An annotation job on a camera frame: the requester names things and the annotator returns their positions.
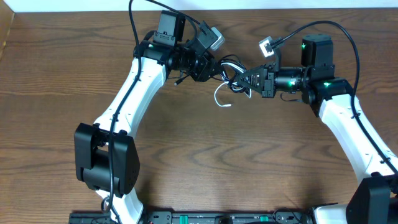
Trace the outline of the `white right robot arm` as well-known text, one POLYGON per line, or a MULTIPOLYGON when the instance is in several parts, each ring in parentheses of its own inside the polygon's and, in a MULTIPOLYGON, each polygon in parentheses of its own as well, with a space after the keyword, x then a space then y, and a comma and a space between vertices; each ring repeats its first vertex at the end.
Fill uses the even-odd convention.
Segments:
POLYGON ((301 92, 301 101, 337 138, 358 180, 348 204, 315 206, 300 222, 397 223, 397 156, 363 113, 353 87, 335 76, 331 37, 304 36, 301 67, 281 67, 281 53, 270 37, 259 46, 276 61, 240 73, 235 81, 264 98, 275 97, 277 91, 301 92))

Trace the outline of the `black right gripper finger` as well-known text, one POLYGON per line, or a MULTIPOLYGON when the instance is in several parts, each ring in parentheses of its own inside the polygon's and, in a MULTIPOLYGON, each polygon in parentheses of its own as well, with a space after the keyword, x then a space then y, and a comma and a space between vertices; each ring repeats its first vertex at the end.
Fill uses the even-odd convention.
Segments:
POLYGON ((237 75, 235 82, 243 87, 250 88, 258 93, 264 91, 264 75, 237 75))
POLYGON ((237 76, 237 81, 240 82, 259 82, 264 77, 264 66, 258 66, 250 70, 246 70, 237 76))

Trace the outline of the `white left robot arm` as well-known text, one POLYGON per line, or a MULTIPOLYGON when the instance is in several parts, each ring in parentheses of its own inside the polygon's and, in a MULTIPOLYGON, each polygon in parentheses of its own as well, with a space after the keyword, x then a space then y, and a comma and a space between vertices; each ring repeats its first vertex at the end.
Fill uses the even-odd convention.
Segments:
POLYGON ((140 161, 134 143, 151 100, 171 71, 196 82, 221 73, 212 52, 224 37, 205 22, 162 11, 159 26, 134 49, 134 59, 118 94, 93 124, 74 133, 76 177, 103 199, 101 209, 116 223, 139 223, 144 211, 134 186, 140 161))

